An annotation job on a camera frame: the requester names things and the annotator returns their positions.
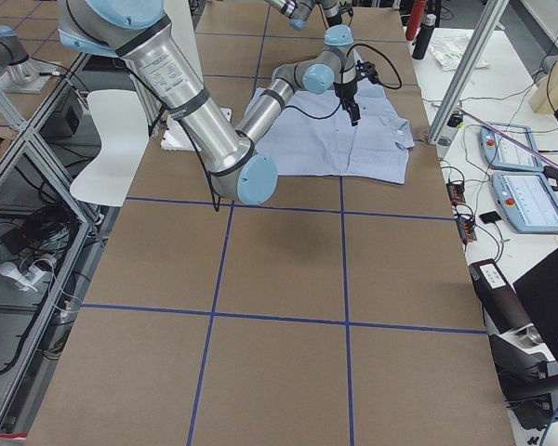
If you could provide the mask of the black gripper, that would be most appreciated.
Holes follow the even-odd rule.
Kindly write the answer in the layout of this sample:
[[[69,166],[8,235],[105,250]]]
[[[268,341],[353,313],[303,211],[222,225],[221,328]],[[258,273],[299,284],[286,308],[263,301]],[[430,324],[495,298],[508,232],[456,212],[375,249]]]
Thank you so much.
[[[335,94],[339,98],[341,106],[346,108],[352,126],[357,126],[360,120],[359,106],[354,102],[354,97],[358,90],[358,83],[364,80],[376,85],[378,73],[372,62],[360,60],[351,67],[344,68],[336,76],[333,84]]]

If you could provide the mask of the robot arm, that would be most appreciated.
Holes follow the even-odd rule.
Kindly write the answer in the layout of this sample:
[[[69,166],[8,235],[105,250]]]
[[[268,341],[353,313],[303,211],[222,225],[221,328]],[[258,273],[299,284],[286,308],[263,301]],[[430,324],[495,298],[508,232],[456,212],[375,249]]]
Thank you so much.
[[[70,49],[133,62],[194,144],[212,197],[246,204],[264,203],[275,191],[276,165],[255,145],[297,91],[334,89],[339,106],[356,124],[357,84],[364,78],[378,80],[372,63],[356,59],[351,28],[335,25],[325,32],[325,46],[316,58],[278,67],[269,87],[232,126],[173,38],[163,2],[61,1],[59,33]]]
[[[343,15],[353,17],[353,7],[346,1],[337,0],[265,0],[270,7],[289,19],[296,30],[302,30],[316,7],[320,7],[328,28],[343,23]]]

